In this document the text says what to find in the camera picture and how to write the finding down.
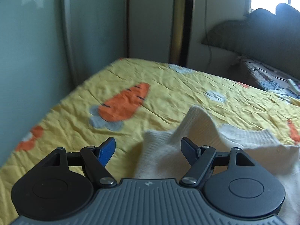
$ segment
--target black circular pad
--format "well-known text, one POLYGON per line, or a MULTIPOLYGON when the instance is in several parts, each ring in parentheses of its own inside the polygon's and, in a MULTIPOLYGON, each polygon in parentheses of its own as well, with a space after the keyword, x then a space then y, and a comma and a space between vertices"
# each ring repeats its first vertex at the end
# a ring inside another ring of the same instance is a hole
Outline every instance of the black circular pad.
POLYGON ((39 221, 66 218, 83 208, 94 189, 84 176, 60 167, 30 170, 15 183, 11 199, 19 215, 39 221))
POLYGON ((231 181, 229 190, 241 198, 255 198, 264 191, 264 188, 259 181, 250 178, 239 178, 231 181))
POLYGON ((228 166, 206 181, 203 194, 213 207, 240 218, 278 213, 285 198, 282 184, 261 166, 228 166))

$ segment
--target white wall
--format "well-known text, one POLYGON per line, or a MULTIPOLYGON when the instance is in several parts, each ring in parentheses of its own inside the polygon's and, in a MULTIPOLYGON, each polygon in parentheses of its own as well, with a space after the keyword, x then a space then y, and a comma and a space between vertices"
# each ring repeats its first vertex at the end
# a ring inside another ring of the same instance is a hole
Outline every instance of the white wall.
MULTIPOLYGON (((187 66, 203 71, 209 60, 207 46, 200 44, 204 33, 205 0, 196 0, 187 66)), ((130 56, 168 62, 173 0, 130 0, 130 56)), ((208 31, 225 20, 243 20, 245 0, 208 0, 208 31)), ((213 60, 208 72, 227 75, 236 54, 212 48, 213 60)))
POLYGON ((0 0, 0 166, 72 89, 61 0, 0 0))
POLYGON ((130 0, 129 56, 167 63, 173 0, 130 0))
POLYGON ((78 83, 125 56, 125 0, 69 0, 69 43, 78 83))

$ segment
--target white cloth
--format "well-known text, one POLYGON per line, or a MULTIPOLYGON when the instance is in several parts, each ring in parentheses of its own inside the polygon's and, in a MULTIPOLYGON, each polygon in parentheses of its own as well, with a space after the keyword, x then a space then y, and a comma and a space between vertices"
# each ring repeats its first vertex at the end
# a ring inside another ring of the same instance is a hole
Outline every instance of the white cloth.
POLYGON ((175 131, 147 131, 135 178, 180 178, 190 168, 180 150, 180 141, 188 137, 198 146, 212 146, 229 152, 240 147, 283 184, 286 197, 279 217, 288 225, 300 224, 299 146, 281 144, 268 130, 246 131, 224 124, 216 127, 199 106, 193 106, 175 131))

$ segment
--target yellow bedspread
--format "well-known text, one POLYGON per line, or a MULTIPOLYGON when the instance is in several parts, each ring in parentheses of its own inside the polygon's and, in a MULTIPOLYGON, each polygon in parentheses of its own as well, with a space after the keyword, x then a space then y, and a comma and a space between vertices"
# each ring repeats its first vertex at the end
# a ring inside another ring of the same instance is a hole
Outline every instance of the yellow bedspread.
MULTIPOLYGON (((68 152, 75 152, 114 137, 117 150, 106 167, 117 180, 132 177, 143 133, 150 129, 176 128, 195 104, 204 107, 219 125, 228 123, 245 130, 269 129, 286 145, 300 141, 297 134, 300 102, 297 100, 288 104, 274 93, 228 79, 172 69, 168 64, 124 58, 92 76, 53 107, 39 126, 32 129, 27 137, 29 142, 13 151, 0 170, 0 224, 9 224, 17 217, 10 197, 13 184, 54 148, 62 146, 68 152), (91 106, 101 105, 140 83, 150 85, 148 94, 144 100, 140 97, 142 106, 123 121, 120 130, 90 125, 91 106)), ((80 168, 70 169, 82 173, 80 168)))

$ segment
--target bed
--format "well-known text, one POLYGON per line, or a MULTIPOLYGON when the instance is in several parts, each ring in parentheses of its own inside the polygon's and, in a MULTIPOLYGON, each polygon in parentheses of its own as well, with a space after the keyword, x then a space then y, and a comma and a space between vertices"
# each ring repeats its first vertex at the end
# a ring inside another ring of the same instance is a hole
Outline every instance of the bed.
MULTIPOLYGON (((132 177, 143 132, 176 128, 192 105, 218 125, 269 129, 285 145, 300 142, 300 101, 206 73, 140 59, 119 59, 77 87, 33 126, 0 169, 0 224, 17 217, 13 184, 58 146, 68 152, 114 137, 117 149, 106 168, 132 177)), ((80 168, 71 167, 82 174, 80 168)))

